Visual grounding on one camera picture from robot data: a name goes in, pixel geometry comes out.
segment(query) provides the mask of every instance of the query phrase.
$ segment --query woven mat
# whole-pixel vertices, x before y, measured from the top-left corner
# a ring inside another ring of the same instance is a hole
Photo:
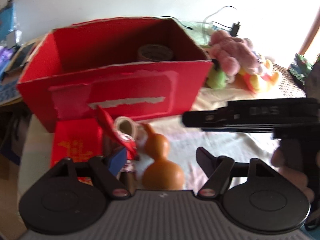
[[[279,85],[279,89],[286,98],[303,98],[306,97],[305,92],[300,89],[293,81],[292,76],[289,74],[288,69],[280,67],[279,65],[273,65],[274,71],[280,71],[283,75],[282,82]]]

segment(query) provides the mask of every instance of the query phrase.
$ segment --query human hand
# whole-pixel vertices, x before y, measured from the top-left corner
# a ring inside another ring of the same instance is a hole
[[[318,153],[315,159],[317,166],[320,167],[320,154]],[[287,180],[289,180],[292,184],[294,184],[297,188],[299,188],[312,202],[315,198],[314,192],[307,187],[308,185],[308,177],[299,171],[293,170],[285,166],[284,155],[281,150],[278,148],[273,153],[271,158],[271,164],[277,168],[279,168],[279,173],[284,176]]]

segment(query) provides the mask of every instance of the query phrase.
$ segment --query gray ribbed surface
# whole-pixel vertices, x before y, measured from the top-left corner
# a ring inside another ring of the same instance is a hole
[[[300,230],[263,236],[231,224],[214,202],[201,201],[192,191],[137,191],[127,201],[114,201],[89,228],[65,235],[44,236],[28,231],[21,240],[307,240]]]

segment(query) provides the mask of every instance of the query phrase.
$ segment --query red packet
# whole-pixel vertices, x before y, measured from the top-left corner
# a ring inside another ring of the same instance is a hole
[[[114,127],[113,119],[106,110],[97,106],[97,120],[102,127],[105,135],[113,142],[127,149],[127,159],[135,160],[138,158],[137,147],[134,139]]]
[[[65,157],[86,162],[96,155],[102,155],[102,129],[96,119],[57,122],[50,167]]]

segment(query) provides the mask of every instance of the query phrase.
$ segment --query black circular disc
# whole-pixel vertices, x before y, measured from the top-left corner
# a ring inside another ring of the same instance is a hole
[[[20,200],[26,226],[42,234],[76,232],[92,225],[103,214],[106,200],[90,185],[66,177],[39,181]]]
[[[306,196],[289,182],[244,183],[228,190],[223,207],[235,222],[261,234],[299,228],[310,210]]]

